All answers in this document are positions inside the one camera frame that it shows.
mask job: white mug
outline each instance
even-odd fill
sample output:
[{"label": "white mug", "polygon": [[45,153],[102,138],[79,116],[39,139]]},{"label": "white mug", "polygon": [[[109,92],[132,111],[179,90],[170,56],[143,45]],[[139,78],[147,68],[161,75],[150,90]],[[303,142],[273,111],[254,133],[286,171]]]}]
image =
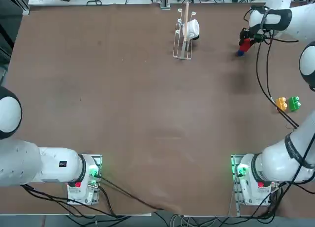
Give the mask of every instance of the white mug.
[{"label": "white mug", "polygon": [[[185,32],[185,24],[183,24],[183,35]],[[187,23],[187,39],[193,39],[199,36],[199,24],[196,19],[193,19]]]}]

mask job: table surface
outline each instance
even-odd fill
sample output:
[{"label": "table surface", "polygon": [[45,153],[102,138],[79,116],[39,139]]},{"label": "table surface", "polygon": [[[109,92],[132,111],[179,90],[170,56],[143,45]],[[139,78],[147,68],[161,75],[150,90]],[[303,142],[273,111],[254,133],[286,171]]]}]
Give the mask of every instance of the table surface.
[{"label": "table surface", "polygon": [[[248,7],[191,5],[200,24],[191,61],[172,57],[176,6],[32,9],[23,17],[6,81],[23,106],[14,137],[103,154],[103,176],[152,205],[184,215],[227,215],[231,154],[260,152],[290,132],[258,87],[257,46],[235,56]],[[298,123],[315,106],[298,70],[304,47],[274,42],[269,61],[273,96],[301,99],[291,114]],[[266,51],[259,57],[263,82]],[[66,196],[62,184],[35,186]],[[107,190],[117,213],[151,211]],[[20,187],[1,188],[0,197],[2,214],[65,213]],[[292,187],[278,215],[311,218],[313,204]],[[103,197],[97,207],[107,210]],[[241,214],[254,209],[242,207]]]}]

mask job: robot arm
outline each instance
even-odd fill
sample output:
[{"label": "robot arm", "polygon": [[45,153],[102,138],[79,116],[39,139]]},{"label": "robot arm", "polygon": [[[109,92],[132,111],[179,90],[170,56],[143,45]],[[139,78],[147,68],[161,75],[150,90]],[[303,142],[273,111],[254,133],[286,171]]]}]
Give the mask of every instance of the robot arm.
[{"label": "robot arm", "polygon": [[30,182],[67,183],[69,199],[87,205],[96,203],[99,191],[98,178],[94,174],[100,174],[100,167],[94,158],[67,148],[37,147],[9,138],[21,120],[22,107],[18,98],[0,87],[0,187]]},{"label": "robot arm", "polygon": [[[309,43],[303,50],[299,68],[303,79],[315,91],[315,4],[290,8],[291,0],[268,0],[265,6],[252,7],[249,29],[243,29],[240,39],[261,42],[267,32],[275,31]],[[315,111],[305,122],[283,140],[260,154],[246,154],[239,165],[238,175],[246,205],[260,205],[271,192],[271,182],[291,181],[301,165],[295,182],[310,179],[315,167],[315,144],[306,159],[303,156],[315,133]]]}]

